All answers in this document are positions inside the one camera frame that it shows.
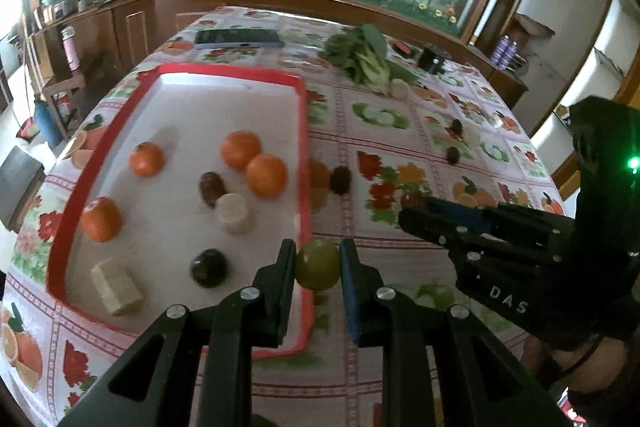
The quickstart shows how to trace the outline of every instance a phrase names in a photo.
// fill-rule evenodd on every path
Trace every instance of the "hand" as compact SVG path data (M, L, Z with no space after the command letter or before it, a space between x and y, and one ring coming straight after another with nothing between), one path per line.
M520 363L532 374L536 374L547 357L551 357L561 370L578 362L590 349L587 343L574 351L560 351L543 344L529 335L524 341L524 352ZM626 363L626 344L617 339L605 337L598 349L575 371L566 376L566 383L572 391L594 393L609 387L622 371Z

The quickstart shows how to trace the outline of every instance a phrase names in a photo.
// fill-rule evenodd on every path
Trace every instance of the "white tray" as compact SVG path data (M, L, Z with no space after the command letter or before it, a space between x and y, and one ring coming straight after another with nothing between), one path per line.
M105 143L100 142L94 156L100 156L100 149L107 149L106 154L103 159L92 156L72 195L85 192L86 202L98 196L112 198L123 217L120 234L100 244L87 238L77 227L67 252L64 287L56 287L60 286L60 274L54 272L60 270L59 267L50 269L47 277L47 288L56 298L62 298L92 320L133 333L145 330L172 304L181 303L191 310L217 304L229 293L250 285L259 267L274 263L283 239L292 238L300 247L308 235L304 184L306 120L304 112L300 113L304 107L302 81L276 71L232 66L222 66L222 70L227 73L237 70L238 76L254 78L256 71L262 71L266 80L163 73L179 70L180 64L158 69L157 80L152 76L144 80L152 85L145 86L148 91L142 99L136 103L132 95L127 102L131 102L129 108L124 107L111 123L109 132L114 135L113 144L109 146L110 137L106 132L102 140ZM196 68L198 71L220 69L221 66L201 65ZM290 85L271 83L268 78L273 75L285 78ZM125 118L115 136L118 119ZM262 140L265 152L286 163L289 182L275 200L256 198L244 175L222 161L218 153L220 142L236 130L253 131ZM130 152L143 141L156 143L166 156L164 169L152 178L140 178L128 167ZM96 168L99 171L91 176L92 169ZM228 235L214 219L214 210L202 201L198 188L200 175L206 171L218 172L228 192L240 192L248 198L255 219L248 233ZM90 188L83 187L89 183ZM64 255L62 247L64 236L70 231L69 222L78 222L76 215L67 216L78 213L72 209L70 200L63 216L67 223L61 224L60 239L56 237L56 243L62 244L54 244L50 265L63 262L60 258ZM228 260L229 276L214 289L203 289L190 278L191 260L207 248L221 250ZM145 296L142 309L135 314L122 317L108 314L89 277L95 264L109 258L128 267ZM296 316L302 318L305 306L301 298L300 289L296 289L291 312L294 321Z

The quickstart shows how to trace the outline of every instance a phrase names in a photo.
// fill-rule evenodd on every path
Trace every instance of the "red tray rim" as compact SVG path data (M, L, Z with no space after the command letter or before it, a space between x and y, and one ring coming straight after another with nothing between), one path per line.
M212 76L226 76L229 78L240 78L255 82L268 84L279 84L281 86L293 87L298 95L298 208L300 210L300 237L298 247L307 243L311 238L311 209L309 200L309 174L308 174L308 144L306 133L306 85L302 78L296 74L285 73L278 70L268 70L264 68L248 68L241 66L229 66L228 64L197 64L188 62L168 62L160 64L152 70L139 71L137 80L140 85L124 103L122 108L108 124L102 138L98 142L94 153L87 162L78 177L76 186L71 192L66 202L65 209L60 220L60 226L54 237L49 253L49 263L47 265L46 291L56 301L59 301L66 308L80 315L89 322L100 324L111 331L124 333L125 335L137 337L131 331L118 328L98 319L97 317L83 312L66 300L65 280L66 267L68 265L69 254L76 235L76 229L82 209L86 204L87 197L91 191L95 179L100 173L100 169L105 158L116 141L129 117L135 108L143 100L146 93L154 85L162 74L167 73L191 73L208 74ZM314 323L313 293L301 288L300 305L300 333L296 338L294 346L282 350L254 350L253 358L274 357L290 355L305 349L309 333Z

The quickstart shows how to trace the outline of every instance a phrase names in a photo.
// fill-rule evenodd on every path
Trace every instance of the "blue bottle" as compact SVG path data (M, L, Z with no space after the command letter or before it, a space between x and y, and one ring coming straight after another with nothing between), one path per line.
M49 105L44 100L36 98L34 106L33 118L38 125L38 129L49 144L49 148L54 149L62 142L62 134L60 134L60 129L58 129L55 120L53 120L53 116L51 116Z
M499 70L507 69L507 66L509 66L509 64L511 63L511 60L513 59L513 57L515 57L517 49L518 49L518 44L515 41L509 44L509 47L504 52L504 55L500 57L500 61L498 62Z
M495 47L494 52L491 54L491 58L489 60L491 60L497 66L508 46L509 38L507 35L504 35L500 39L500 42L498 42L498 45Z

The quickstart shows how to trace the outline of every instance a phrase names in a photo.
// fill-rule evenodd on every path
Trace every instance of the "green tomato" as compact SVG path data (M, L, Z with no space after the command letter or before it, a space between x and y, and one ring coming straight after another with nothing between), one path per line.
M325 239L314 239L296 256L296 281L307 290L328 290L340 279L340 252Z

